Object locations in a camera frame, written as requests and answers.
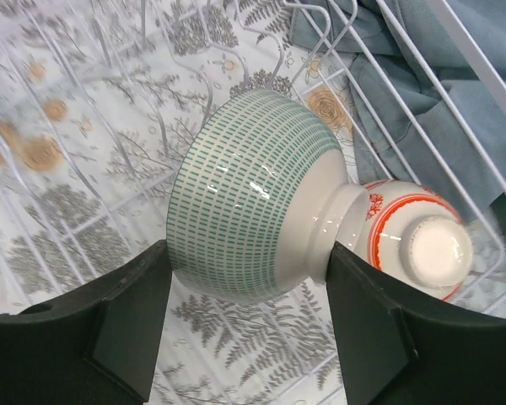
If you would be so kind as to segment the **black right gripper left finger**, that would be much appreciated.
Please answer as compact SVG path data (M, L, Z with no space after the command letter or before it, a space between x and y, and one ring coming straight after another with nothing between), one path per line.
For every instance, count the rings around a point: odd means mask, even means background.
M81 287L0 314L0 404L147 403L171 279L160 240Z

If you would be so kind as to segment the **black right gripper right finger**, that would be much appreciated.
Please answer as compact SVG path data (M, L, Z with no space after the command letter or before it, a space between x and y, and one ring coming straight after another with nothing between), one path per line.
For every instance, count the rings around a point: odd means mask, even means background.
M506 319L424 294L340 243L326 288L347 403L506 404Z

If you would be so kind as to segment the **orange white floral bowl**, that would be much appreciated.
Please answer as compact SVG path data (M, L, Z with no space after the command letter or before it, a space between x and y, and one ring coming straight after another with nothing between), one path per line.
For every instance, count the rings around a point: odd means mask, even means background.
M366 184L368 212L355 241L337 240L379 271L450 300L471 270L473 245L458 212L413 182Z

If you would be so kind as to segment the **pale green bowl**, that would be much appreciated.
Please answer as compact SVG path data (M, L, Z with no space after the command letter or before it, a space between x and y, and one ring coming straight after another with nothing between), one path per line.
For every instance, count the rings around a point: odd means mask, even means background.
M368 191L350 182L331 129L268 89L221 106L180 167L166 236L179 281L237 303L326 280L335 244L355 247Z

